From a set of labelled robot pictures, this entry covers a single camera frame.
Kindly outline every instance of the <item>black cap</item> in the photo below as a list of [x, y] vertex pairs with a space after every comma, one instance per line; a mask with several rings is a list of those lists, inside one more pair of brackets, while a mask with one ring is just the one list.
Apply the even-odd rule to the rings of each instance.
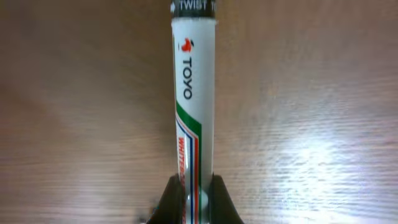
[[216, 0], [172, 0], [172, 17], [215, 18]]

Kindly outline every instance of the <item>wood grain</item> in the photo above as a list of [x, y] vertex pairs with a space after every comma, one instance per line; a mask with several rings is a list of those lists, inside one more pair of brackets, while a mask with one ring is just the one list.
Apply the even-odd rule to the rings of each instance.
[[[132, 223], [177, 171], [168, 1], [0, 1], [0, 222]], [[398, 222], [398, 1], [220, 1], [248, 223]]]

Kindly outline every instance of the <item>toyo logo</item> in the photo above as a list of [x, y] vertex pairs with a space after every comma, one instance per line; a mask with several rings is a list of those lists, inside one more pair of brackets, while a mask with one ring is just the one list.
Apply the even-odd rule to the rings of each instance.
[[[181, 50], [184, 53], [190, 53], [193, 49], [193, 40], [189, 38], [185, 38], [184, 45], [181, 46]], [[189, 56], [182, 60], [184, 69], [182, 71], [183, 75], [183, 83], [184, 83], [184, 91], [183, 95], [186, 100], [190, 100], [192, 98], [192, 57]]]
[[194, 46], [193, 41], [188, 38], [185, 38], [185, 44], [182, 45], [181, 50], [182, 52], [191, 52], [193, 46]]

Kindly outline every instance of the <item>white tube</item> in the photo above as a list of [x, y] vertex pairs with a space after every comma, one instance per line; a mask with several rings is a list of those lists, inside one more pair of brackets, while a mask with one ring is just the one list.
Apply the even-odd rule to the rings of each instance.
[[178, 17], [172, 21], [178, 174], [186, 199], [183, 224], [209, 222], [208, 193], [213, 176], [215, 25], [216, 21], [210, 17]]

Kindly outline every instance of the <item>green stripe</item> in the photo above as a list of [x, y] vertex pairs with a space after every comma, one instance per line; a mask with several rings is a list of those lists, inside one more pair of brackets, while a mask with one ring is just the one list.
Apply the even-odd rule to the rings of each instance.
[[175, 107], [177, 110], [177, 114], [184, 122], [184, 124], [191, 130], [193, 131], [199, 139], [199, 165], [198, 165], [198, 197], [199, 197], [199, 204], [198, 204], [198, 209], [199, 209], [199, 223], [201, 223], [201, 124], [193, 119], [185, 110], [180, 106], [178, 101], [175, 101]]

